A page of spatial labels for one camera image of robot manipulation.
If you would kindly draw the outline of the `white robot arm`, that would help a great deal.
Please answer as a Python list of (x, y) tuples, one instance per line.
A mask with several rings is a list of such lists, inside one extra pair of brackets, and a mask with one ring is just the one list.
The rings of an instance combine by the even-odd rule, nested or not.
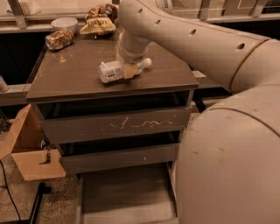
[(280, 224), (280, 41), (122, 0), (121, 57), (155, 42), (231, 92), (185, 131), (177, 155), (178, 224)]

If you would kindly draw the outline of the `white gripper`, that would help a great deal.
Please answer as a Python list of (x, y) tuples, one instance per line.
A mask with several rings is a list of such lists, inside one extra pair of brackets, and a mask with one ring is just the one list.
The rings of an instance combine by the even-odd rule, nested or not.
[(150, 42), (149, 39), (133, 35), (125, 29), (120, 33), (115, 57), (116, 60), (125, 63), (123, 65), (125, 80), (131, 79), (137, 74), (137, 63), (144, 59)]

